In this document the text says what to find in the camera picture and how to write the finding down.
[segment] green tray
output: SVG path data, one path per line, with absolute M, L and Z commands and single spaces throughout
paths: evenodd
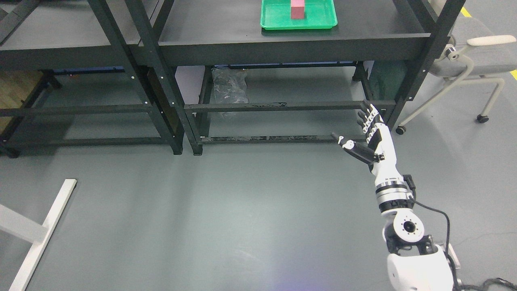
M 305 0 L 305 19 L 291 19 L 291 0 L 262 0 L 261 26 L 266 30 L 313 30 L 338 24 L 333 0 Z

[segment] plastic bag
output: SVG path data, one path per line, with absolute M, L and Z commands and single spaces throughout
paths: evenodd
M 249 103 L 246 97 L 245 70 L 232 70 L 228 68 L 212 69 L 214 79 L 214 100 L 218 104 Z M 222 112 L 223 117 L 234 116 L 235 112 Z

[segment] black joint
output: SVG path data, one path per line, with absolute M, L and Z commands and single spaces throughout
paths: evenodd
M 381 212 L 392 210 L 392 209 L 399 209 L 399 208 L 409 208 L 412 209 L 415 203 L 411 200 L 407 199 L 397 199 L 397 200 L 391 200 L 386 201 L 384 203 L 381 203 L 379 205 L 379 209 Z
M 377 162 L 383 161 L 385 159 L 383 154 L 375 155 L 374 158 Z
M 438 247 L 433 241 L 430 235 L 423 236 L 417 242 L 407 242 L 402 240 L 395 232 L 393 225 L 386 228 L 384 232 L 386 237 L 386 246 L 388 251 L 392 254 L 400 255 L 400 250 L 404 250 L 407 247 L 416 246 L 420 255 L 430 255 L 438 252 Z

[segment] dark gray tabletop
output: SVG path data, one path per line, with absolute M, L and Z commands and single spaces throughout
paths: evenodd
M 266 31 L 261 0 L 176 0 L 161 45 L 197 45 L 351 38 L 422 33 L 391 0 L 334 0 L 338 25 L 329 30 Z
M 158 0 L 144 0 L 148 16 Z M 108 0 L 120 30 L 129 44 L 140 37 L 123 1 Z M 0 1 L 0 7 L 10 11 L 13 2 Z M 25 19 L 0 50 L 73 48 L 109 45 L 101 26 L 86 0 L 42 1 Z

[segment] chair leg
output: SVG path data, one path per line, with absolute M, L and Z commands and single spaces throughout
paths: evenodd
M 415 118 L 417 115 L 419 115 L 422 111 L 424 111 L 427 107 L 429 107 L 431 104 L 435 103 L 438 99 L 440 99 L 445 93 L 447 93 L 449 90 L 451 90 L 453 87 L 456 86 L 456 82 L 452 82 L 449 84 L 445 84 L 444 87 L 438 91 L 438 93 L 434 94 L 433 97 L 429 98 L 426 102 L 424 102 L 420 107 L 418 107 L 415 111 L 413 111 L 406 119 L 404 119 L 399 126 L 404 126 L 406 123 L 411 121 L 413 118 Z
M 505 81 L 503 78 L 497 78 L 497 77 L 486 77 L 486 76 L 480 76 L 479 79 L 467 79 L 463 80 L 461 82 L 462 85 L 471 85 L 471 84 L 486 84 L 486 83 L 495 83 L 495 89 L 492 92 L 492 95 L 488 99 L 488 102 L 486 103 L 483 111 L 480 115 L 477 116 L 477 120 L 479 123 L 485 123 L 488 121 L 488 113 L 490 112 L 490 109 L 492 109 L 492 106 L 494 106 L 495 101 L 499 97 L 499 94 L 501 93 L 501 90 L 503 89 L 503 86 L 505 85 Z
M 483 77 L 484 79 L 492 79 L 496 85 L 495 89 L 492 92 L 492 95 L 490 95 L 490 98 L 488 99 L 488 102 L 486 103 L 483 111 L 481 112 L 481 116 L 488 116 L 488 113 L 490 112 L 490 109 L 492 109 L 492 106 L 494 106 L 495 101 L 499 97 L 499 93 L 503 90 L 503 86 L 505 85 L 505 81 L 503 78 L 487 78 Z
M 411 121 L 413 118 L 415 118 L 418 114 L 420 114 L 424 109 L 426 109 L 429 105 L 433 104 L 435 101 L 437 101 L 438 99 L 440 99 L 440 97 L 442 97 L 445 93 L 449 92 L 452 88 L 454 88 L 457 84 L 461 83 L 462 81 L 464 81 L 464 79 L 470 75 L 470 73 L 472 72 L 472 70 L 474 69 L 474 62 L 466 55 L 464 54 L 461 54 L 459 55 L 459 57 L 456 59 L 456 61 L 460 62 L 460 63 L 463 63 L 466 65 L 466 68 L 465 70 L 459 74 L 456 78 L 454 78 L 452 81 L 449 80 L 448 78 L 446 83 L 444 84 L 444 87 L 438 92 L 436 93 L 433 97 L 431 97 L 429 100 L 427 100 L 424 104 L 422 104 L 420 107 L 417 108 L 417 110 L 413 111 L 413 113 L 411 113 L 408 117 L 406 117 L 406 119 L 404 119 L 398 126 L 396 132 L 398 134 L 404 134 L 404 132 L 406 131 L 406 128 L 404 127 L 404 125 L 406 123 L 408 123 L 409 121 Z

